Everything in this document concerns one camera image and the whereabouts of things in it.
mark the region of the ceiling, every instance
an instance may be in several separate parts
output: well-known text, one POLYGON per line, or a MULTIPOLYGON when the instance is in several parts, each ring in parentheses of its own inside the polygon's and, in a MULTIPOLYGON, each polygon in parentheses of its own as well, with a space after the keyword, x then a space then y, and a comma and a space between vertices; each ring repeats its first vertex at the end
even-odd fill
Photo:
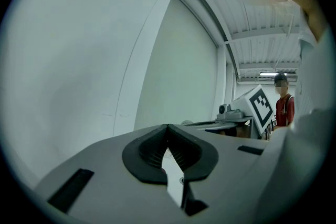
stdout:
POLYGON ((295 73, 299 64, 300 9, 294 2, 206 0, 223 28, 238 83, 260 83, 261 71, 295 73))

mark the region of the cap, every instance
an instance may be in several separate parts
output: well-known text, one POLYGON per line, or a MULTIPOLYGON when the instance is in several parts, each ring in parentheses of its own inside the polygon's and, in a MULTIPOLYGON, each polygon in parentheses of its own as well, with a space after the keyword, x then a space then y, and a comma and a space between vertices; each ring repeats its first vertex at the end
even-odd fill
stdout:
POLYGON ((279 81, 286 81, 286 82, 288 82, 285 73, 280 72, 280 73, 277 73, 277 74, 274 76, 274 84, 277 84, 277 82, 279 82, 279 81))

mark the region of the red shirt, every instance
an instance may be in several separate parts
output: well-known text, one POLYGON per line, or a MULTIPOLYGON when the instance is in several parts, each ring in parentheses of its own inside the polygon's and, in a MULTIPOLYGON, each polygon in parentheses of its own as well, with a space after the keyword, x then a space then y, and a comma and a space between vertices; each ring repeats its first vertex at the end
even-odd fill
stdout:
POLYGON ((276 120, 277 126, 287 126, 294 118, 294 98, 292 97, 287 103, 287 113, 285 113, 286 100, 289 98, 289 93, 277 101, 276 120))

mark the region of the fluorescent light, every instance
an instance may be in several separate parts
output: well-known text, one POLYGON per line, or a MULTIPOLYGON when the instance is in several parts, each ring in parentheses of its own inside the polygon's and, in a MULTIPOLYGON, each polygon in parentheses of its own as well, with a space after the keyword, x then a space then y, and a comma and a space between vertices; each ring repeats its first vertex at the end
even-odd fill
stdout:
POLYGON ((274 77, 277 74, 278 73, 272 73, 272 72, 261 72, 260 73, 261 76, 266 76, 266 77, 274 77))

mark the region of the black slot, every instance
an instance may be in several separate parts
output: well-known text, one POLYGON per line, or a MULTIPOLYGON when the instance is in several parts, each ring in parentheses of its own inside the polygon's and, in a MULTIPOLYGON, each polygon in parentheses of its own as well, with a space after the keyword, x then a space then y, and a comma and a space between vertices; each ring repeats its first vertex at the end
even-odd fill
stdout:
POLYGON ((261 155, 264 151, 264 150, 261 150, 259 148, 250 147, 250 146, 240 146, 238 148, 238 150, 248 152, 248 153, 252 153, 252 154, 256 154, 256 155, 261 155))
POLYGON ((93 174, 94 172, 90 170, 79 169, 48 200, 48 203, 63 213, 67 213, 93 174))

